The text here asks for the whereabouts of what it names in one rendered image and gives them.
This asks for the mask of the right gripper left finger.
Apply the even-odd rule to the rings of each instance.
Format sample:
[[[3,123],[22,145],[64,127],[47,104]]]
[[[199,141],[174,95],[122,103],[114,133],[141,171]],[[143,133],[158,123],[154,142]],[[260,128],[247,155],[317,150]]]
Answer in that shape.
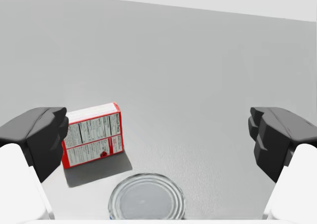
[[[55,219],[42,182],[60,166],[66,112],[34,108],[0,126],[0,220]]]

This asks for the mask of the red and white carton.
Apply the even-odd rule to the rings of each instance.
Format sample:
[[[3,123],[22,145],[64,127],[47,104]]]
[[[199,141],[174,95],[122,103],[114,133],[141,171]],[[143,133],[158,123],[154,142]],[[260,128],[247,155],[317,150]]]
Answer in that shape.
[[[62,165],[69,169],[124,152],[121,110],[111,102],[67,112]]]

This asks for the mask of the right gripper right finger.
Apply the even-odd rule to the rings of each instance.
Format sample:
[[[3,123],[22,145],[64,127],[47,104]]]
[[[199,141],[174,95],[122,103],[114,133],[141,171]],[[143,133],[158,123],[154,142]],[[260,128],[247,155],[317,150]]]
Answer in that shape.
[[[264,220],[317,220],[317,125],[286,109],[252,107],[258,167],[275,183]]]

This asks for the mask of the blue flat can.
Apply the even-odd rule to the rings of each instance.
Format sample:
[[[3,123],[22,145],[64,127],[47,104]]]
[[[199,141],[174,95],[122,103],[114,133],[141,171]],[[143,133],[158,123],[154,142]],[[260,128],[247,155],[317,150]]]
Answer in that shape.
[[[122,180],[108,202],[112,220],[181,220],[185,196],[172,179],[158,173],[138,173]]]

